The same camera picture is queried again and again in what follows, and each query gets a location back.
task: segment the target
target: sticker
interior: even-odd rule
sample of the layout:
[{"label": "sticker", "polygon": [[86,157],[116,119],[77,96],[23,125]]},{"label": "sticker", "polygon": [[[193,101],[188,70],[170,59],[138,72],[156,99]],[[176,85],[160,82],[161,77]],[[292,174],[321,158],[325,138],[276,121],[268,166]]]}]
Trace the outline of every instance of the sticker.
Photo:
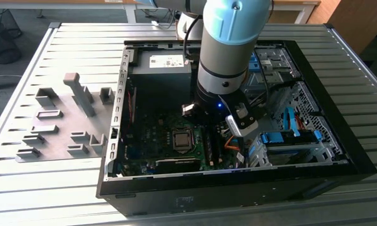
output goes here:
[{"label": "sticker", "polygon": [[270,64],[272,64],[269,60],[260,60],[260,63],[261,63],[262,65],[270,65]]},{"label": "sticker", "polygon": [[182,55],[153,55],[149,58],[149,68],[184,67]]},{"label": "sticker", "polygon": [[193,196],[176,198],[174,206],[177,208],[190,209],[194,207],[193,205],[194,205]]},{"label": "sticker", "polygon": [[236,155],[238,161],[242,163],[244,162],[244,156],[240,154],[240,152],[237,152],[237,155]]}]

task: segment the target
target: white label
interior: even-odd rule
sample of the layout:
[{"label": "white label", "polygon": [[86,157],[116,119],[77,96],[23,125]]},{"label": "white label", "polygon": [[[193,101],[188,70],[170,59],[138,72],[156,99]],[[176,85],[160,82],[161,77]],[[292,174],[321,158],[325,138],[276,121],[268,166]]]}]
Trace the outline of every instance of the white label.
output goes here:
[{"label": "white label", "polygon": [[149,58],[149,68],[184,67],[182,55],[153,55]]},{"label": "white label", "polygon": [[262,65],[270,65],[270,64],[272,64],[269,60],[260,60],[260,63],[261,63]]},{"label": "white label", "polygon": [[314,2],[314,1],[304,1],[302,4],[304,5],[317,5],[317,2]]},{"label": "white label", "polygon": [[237,155],[236,155],[238,161],[242,163],[244,162],[244,156],[240,154],[240,152],[237,152]]}]

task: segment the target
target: motherboard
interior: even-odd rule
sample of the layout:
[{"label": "motherboard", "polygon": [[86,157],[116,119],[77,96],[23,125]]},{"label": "motherboard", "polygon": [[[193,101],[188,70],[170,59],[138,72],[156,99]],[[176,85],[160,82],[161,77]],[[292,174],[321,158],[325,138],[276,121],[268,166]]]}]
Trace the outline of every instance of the motherboard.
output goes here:
[{"label": "motherboard", "polygon": [[220,137],[226,125],[208,128],[188,122],[181,113],[144,114],[136,123],[136,138],[126,134],[122,170],[125,175],[152,175],[190,171],[232,169],[234,150],[224,150],[210,141],[209,131]]}]

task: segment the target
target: black cable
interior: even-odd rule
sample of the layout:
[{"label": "black cable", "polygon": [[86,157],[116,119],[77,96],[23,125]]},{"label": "black cable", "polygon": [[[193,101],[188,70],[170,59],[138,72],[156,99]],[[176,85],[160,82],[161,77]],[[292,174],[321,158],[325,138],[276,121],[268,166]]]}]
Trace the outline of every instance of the black cable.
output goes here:
[{"label": "black cable", "polygon": [[270,11],[269,11],[269,17],[268,20],[270,19],[272,13],[274,12],[274,0],[270,0]]},{"label": "black cable", "polygon": [[153,18],[154,20],[157,20],[158,23],[162,22],[162,20],[164,20],[165,17],[168,16],[168,14],[172,13],[172,10],[168,10],[168,12],[166,12],[166,14],[164,15],[162,19],[158,19],[156,16],[148,14],[142,9],[141,9],[141,11],[145,13],[146,16],[149,16],[150,18]]},{"label": "black cable", "polygon": [[182,54],[184,54],[184,57],[186,59],[190,59],[189,58],[189,54],[188,54],[188,39],[189,39],[189,33],[190,33],[190,30],[193,29],[194,25],[196,25],[196,22],[200,20],[200,15],[197,15],[194,21],[190,23],[189,27],[188,27],[188,31],[186,31],[186,36],[184,37],[184,41],[182,41]]},{"label": "black cable", "polygon": [[256,59],[257,59],[257,62],[258,62],[260,73],[261,73],[261,77],[262,77],[264,85],[265,85],[265,91],[266,91],[266,100],[265,100],[265,102],[268,102],[268,100],[269,100],[269,86],[268,86],[268,81],[266,81],[266,77],[265,77],[265,73],[264,73],[264,68],[262,68],[262,65],[261,65],[260,57],[258,57],[258,55],[257,55],[254,49],[253,49],[253,52],[254,52],[254,56],[256,56]]}]

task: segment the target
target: power supply label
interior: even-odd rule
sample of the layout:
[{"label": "power supply label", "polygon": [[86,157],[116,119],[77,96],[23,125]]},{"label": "power supply label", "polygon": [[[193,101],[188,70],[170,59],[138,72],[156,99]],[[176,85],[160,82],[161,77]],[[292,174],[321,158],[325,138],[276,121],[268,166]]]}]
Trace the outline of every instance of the power supply label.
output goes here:
[{"label": "power supply label", "polygon": [[149,68],[184,67],[182,55],[153,55],[149,58]]}]

